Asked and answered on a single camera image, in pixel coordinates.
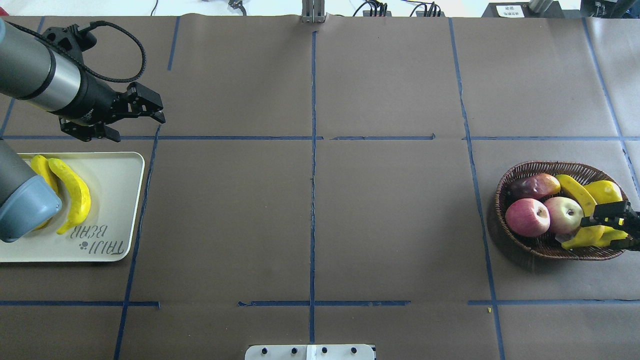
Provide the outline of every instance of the white tray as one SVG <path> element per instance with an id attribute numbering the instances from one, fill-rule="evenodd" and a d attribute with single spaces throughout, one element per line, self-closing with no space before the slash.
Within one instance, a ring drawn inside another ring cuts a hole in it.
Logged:
<path id="1" fill-rule="evenodd" d="M 35 154 L 19 154 L 29 162 Z M 131 248 L 145 160 L 137 152 L 46 154 L 69 165 L 89 187 L 91 210 L 75 229 L 58 235 L 70 206 L 59 182 L 62 209 L 49 224 L 13 243 L 0 241 L 0 262 L 118 261 Z"/>

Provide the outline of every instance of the white wall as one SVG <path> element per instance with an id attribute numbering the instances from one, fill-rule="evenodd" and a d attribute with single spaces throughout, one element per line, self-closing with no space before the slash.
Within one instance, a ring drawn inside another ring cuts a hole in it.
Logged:
<path id="1" fill-rule="evenodd" d="M 0 0 L 0 6 L 10 15 L 149 15 L 156 0 Z M 159 0 L 156 15 L 239 15 L 230 9 L 227 0 Z M 387 0 L 394 16 L 409 16 L 414 5 L 402 0 Z M 450 17 L 480 17 L 489 1 L 436 1 Z M 328 13 L 353 15 L 361 0 L 326 0 Z M 579 9 L 580 0 L 560 0 L 564 9 Z M 299 15 L 301 0 L 244 0 L 248 15 Z"/>

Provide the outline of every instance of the wicker basket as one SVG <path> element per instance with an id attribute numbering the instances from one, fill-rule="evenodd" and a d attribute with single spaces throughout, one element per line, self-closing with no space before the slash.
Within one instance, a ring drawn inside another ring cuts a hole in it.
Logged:
<path id="1" fill-rule="evenodd" d="M 623 253 L 622 250 L 612 250 L 600 247 L 579 247 L 573 250 L 564 250 L 555 239 L 554 234 L 545 233 L 537 238 L 527 238 L 512 233 L 504 220 L 504 214 L 509 205 L 514 202 L 507 196 L 507 185 L 514 180 L 523 179 L 540 173 L 550 175 L 566 174 L 572 176 L 580 184 L 588 184 L 598 180 L 610 180 L 615 182 L 610 176 L 597 168 L 581 163 L 569 163 L 563 161 L 528 161 L 520 163 L 507 171 L 500 179 L 495 194 L 495 211 L 497 221 L 504 232 L 518 246 L 536 256 L 547 259 L 567 259 L 567 260 L 608 260 Z M 627 195 L 622 190 L 622 197 L 627 199 Z M 553 196 L 566 196 L 562 191 Z M 540 199 L 544 202 L 549 197 Z"/>

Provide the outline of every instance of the pink apple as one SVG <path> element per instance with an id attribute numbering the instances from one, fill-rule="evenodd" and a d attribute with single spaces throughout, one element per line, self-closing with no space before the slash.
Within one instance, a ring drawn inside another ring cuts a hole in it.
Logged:
<path id="1" fill-rule="evenodd" d="M 569 234 L 580 227 L 580 220 L 584 216 L 582 208 L 573 199 L 568 197 L 552 197 L 545 201 L 549 210 L 551 226 L 549 231 L 556 234 Z"/>
<path id="2" fill-rule="evenodd" d="M 520 199 L 507 209 L 507 226 L 516 234 L 535 238 L 549 230 L 547 207 L 536 199 Z"/>

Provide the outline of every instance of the yellow banana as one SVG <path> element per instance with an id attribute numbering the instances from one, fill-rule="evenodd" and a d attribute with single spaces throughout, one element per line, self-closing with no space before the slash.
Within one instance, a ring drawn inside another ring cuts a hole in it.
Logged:
<path id="1" fill-rule="evenodd" d="M 578 202 L 585 217 L 593 215 L 593 211 L 596 208 L 596 200 L 584 186 L 569 175 L 559 174 L 556 175 L 556 179 L 560 182 L 562 191 Z"/>
<path id="2" fill-rule="evenodd" d="M 584 188 L 593 196 L 598 204 L 622 201 L 620 187 L 613 181 L 594 181 L 591 184 L 584 185 Z"/>
<path id="3" fill-rule="evenodd" d="M 49 159 L 49 168 L 62 180 L 71 196 L 71 207 L 67 214 L 67 222 L 56 231 L 56 234 L 62 235 L 67 230 L 86 220 L 91 209 L 91 195 L 86 183 L 64 161 L 51 158 Z"/>
<path id="4" fill-rule="evenodd" d="M 584 186 L 569 175 L 559 174 L 556 175 L 556 179 L 560 182 L 562 191 L 578 202 L 585 217 L 593 215 L 597 203 Z M 574 247 L 596 246 L 596 242 L 600 240 L 604 231 L 605 227 L 602 225 L 581 227 L 573 239 L 562 243 L 562 247 L 572 249 Z"/>
<path id="5" fill-rule="evenodd" d="M 53 191 L 56 192 L 56 195 L 60 195 L 60 191 L 58 189 L 58 179 L 51 172 L 51 169 L 49 168 L 49 161 L 47 160 L 47 158 L 45 158 L 42 155 L 36 155 L 32 157 L 31 168 L 33 169 L 33 171 L 35 171 L 36 174 L 44 177 L 44 181 L 46 181 L 47 184 L 51 186 Z M 43 222 L 34 230 L 42 229 L 43 227 L 47 226 L 48 223 L 49 223 L 49 220 Z"/>
<path id="6" fill-rule="evenodd" d="M 628 236 L 627 233 L 625 233 L 622 230 L 615 230 L 613 228 L 611 228 L 610 231 L 605 231 L 604 234 L 602 234 L 602 237 L 595 242 L 595 246 L 598 247 L 605 247 L 605 246 L 609 246 L 611 245 L 611 242 L 614 240 L 622 240 L 624 238 L 626 238 Z"/>
<path id="7" fill-rule="evenodd" d="M 562 247 L 569 250 L 574 247 L 596 246 L 596 242 L 600 240 L 602 233 L 604 233 L 604 226 L 602 225 L 581 227 L 571 240 L 562 243 Z"/>

